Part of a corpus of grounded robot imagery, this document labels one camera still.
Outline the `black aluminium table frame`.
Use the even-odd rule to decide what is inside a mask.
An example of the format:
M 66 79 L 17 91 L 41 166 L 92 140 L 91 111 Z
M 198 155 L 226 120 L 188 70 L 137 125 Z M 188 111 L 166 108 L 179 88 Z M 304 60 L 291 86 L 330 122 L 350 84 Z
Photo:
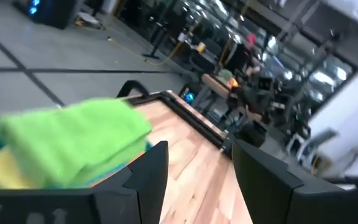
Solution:
M 201 113 L 187 104 L 177 94 L 171 90 L 159 91 L 149 95 L 118 95 L 118 98 L 125 98 L 133 106 L 145 105 L 152 101 L 161 101 L 165 106 L 170 108 L 183 121 L 188 123 L 192 128 L 197 130 L 211 144 L 216 146 L 226 157 L 231 158 L 232 143 L 228 134 L 218 129 L 212 122 L 206 119 Z

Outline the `person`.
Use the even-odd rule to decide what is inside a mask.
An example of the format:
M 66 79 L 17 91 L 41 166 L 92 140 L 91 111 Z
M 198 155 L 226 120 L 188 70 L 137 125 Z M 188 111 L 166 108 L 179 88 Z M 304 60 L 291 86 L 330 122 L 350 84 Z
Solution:
M 232 74 L 235 71 L 251 76 L 260 72 L 260 63 L 256 58 L 255 44 L 257 37 L 255 34 L 247 34 L 245 40 L 239 44 L 234 44 L 224 64 L 224 68 Z

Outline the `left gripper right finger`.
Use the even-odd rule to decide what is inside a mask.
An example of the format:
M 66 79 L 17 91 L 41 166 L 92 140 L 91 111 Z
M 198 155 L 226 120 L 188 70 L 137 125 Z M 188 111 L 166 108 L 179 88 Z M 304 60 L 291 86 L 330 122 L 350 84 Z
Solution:
M 344 190 L 238 139 L 232 161 L 253 224 L 358 224 L 358 188 Z

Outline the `yellow microfiber towel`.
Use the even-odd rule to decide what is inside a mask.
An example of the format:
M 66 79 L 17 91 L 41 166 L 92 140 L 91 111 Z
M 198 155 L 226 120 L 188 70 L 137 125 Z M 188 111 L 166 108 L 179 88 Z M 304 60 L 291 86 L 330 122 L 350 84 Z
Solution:
M 32 184 L 20 170 L 11 150 L 0 149 L 0 189 L 31 189 Z

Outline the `black tower with blue lights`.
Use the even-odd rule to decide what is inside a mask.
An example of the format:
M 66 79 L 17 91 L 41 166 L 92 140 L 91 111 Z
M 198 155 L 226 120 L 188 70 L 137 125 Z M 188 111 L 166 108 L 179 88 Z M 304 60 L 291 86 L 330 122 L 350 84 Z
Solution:
M 65 29 L 77 0 L 14 0 L 12 5 L 32 22 Z

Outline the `green microfiber towel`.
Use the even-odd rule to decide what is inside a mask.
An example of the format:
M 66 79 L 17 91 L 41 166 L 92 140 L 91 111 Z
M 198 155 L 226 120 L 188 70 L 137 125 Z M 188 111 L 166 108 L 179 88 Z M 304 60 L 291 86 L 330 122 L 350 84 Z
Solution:
M 93 98 L 61 109 L 0 114 L 0 141 L 30 188 L 82 187 L 147 148 L 152 125 L 127 101 Z

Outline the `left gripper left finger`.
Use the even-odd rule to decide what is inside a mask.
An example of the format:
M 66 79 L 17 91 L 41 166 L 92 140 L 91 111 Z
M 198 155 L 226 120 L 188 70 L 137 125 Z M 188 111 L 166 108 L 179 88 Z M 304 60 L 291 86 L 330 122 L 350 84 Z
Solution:
M 0 224 L 158 224 L 168 143 L 89 189 L 0 190 Z

